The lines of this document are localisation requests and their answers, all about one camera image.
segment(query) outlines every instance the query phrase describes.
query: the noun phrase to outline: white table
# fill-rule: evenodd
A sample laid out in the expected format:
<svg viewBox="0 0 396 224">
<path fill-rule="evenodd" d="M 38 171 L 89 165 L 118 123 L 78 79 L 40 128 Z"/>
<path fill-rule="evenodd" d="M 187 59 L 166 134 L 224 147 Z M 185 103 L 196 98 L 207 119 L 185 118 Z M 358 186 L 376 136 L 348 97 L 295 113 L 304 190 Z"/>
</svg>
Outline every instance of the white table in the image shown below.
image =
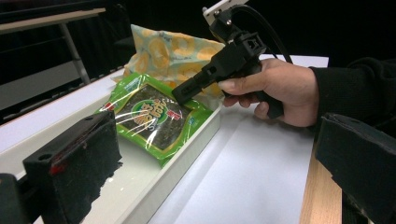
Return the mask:
<svg viewBox="0 0 396 224">
<path fill-rule="evenodd" d="M 328 62 L 319 57 L 292 59 L 305 66 L 325 67 Z M 1 153 L 45 130 L 49 123 L 70 126 L 79 118 L 62 117 L 91 103 L 92 98 L 103 98 L 113 87 L 109 78 L 93 82 L 81 90 L 85 97 L 75 94 L 68 102 L 53 102 L 53 106 L 62 108 L 53 117 L 34 111 L 0 126 L 0 172 L 21 169 L 16 167 L 17 162 L 1 161 Z M 235 105 L 222 108 L 220 113 L 220 129 L 149 223 L 298 223 L 313 134 L 280 122 L 256 119 L 253 108 Z M 21 152 L 15 160 L 21 161 L 27 155 Z"/>
</svg>

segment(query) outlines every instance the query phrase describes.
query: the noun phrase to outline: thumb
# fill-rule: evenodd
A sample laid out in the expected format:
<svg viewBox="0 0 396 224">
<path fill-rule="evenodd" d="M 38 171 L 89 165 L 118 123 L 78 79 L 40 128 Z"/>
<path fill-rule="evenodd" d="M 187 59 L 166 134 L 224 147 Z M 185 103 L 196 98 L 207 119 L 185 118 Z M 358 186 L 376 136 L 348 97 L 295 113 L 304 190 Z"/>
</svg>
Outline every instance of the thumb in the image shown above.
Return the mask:
<svg viewBox="0 0 396 224">
<path fill-rule="evenodd" d="M 243 95 L 263 90 L 263 80 L 260 73 L 248 77 L 230 78 L 219 82 L 219 87 L 231 95 Z"/>
</svg>

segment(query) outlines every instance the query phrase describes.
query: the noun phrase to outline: wooden edge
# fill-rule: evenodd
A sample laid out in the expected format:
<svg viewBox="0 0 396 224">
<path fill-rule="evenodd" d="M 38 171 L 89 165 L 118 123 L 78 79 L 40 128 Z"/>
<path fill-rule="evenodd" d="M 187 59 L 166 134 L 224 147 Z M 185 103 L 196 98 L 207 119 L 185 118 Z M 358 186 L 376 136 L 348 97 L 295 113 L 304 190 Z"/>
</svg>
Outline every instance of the wooden edge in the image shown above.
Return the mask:
<svg viewBox="0 0 396 224">
<path fill-rule="evenodd" d="M 306 179 L 301 224 L 341 224 L 342 190 L 332 180 L 332 174 L 315 158 L 312 150 Z"/>
<path fill-rule="evenodd" d="M 42 26 L 59 24 L 62 22 L 86 19 L 89 17 L 97 16 L 99 13 L 105 11 L 106 10 L 104 8 L 95 8 L 92 10 L 74 11 L 74 12 L 68 12 L 68 13 L 63 13 L 48 17 L 30 19 L 26 21 L 14 21 L 10 23 L 4 23 L 4 24 L 0 24 L 0 35 L 28 30 L 28 29 L 34 29 Z"/>
</svg>

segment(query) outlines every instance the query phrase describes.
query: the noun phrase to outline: black handheld scanner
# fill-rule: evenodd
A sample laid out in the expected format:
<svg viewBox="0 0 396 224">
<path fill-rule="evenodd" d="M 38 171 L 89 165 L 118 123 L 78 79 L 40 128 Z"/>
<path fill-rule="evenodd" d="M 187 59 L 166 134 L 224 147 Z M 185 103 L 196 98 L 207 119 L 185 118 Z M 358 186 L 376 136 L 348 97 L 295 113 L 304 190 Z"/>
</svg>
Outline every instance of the black handheld scanner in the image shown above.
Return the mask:
<svg viewBox="0 0 396 224">
<path fill-rule="evenodd" d="M 172 93 L 180 105 L 187 103 L 202 89 L 214 82 L 219 82 L 235 75 L 252 75 L 262 70 L 260 55 L 266 50 L 257 33 L 241 33 L 215 54 L 210 63 L 204 66 L 197 75 L 191 77 L 173 89 Z M 270 105 L 268 116 L 275 119 L 283 115 L 283 105 L 264 91 L 256 92 L 261 102 Z"/>
</svg>

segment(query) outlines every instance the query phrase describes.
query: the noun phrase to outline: black cable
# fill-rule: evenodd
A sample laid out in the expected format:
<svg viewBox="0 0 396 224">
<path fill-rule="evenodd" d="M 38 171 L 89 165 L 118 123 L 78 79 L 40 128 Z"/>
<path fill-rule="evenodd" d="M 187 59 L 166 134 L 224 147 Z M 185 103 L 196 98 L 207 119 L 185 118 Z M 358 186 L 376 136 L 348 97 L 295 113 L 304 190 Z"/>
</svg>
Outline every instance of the black cable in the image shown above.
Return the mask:
<svg viewBox="0 0 396 224">
<path fill-rule="evenodd" d="M 260 14 L 257 10 L 255 10 L 253 7 L 250 7 L 250 6 L 235 5 L 234 7 L 232 7 L 231 15 L 233 15 L 239 11 L 245 11 L 248 14 L 250 14 L 251 16 L 253 16 L 254 19 L 256 19 L 262 25 L 262 27 L 269 33 L 269 35 L 272 37 L 272 39 L 274 40 L 280 53 L 285 57 L 286 62 L 293 63 L 290 55 L 286 51 L 286 48 L 283 45 L 282 41 L 280 40 L 279 36 L 277 35 L 276 31 L 273 29 L 271 24 L 264 18 L 264 16 L 262 14 Z"/>
</svg>

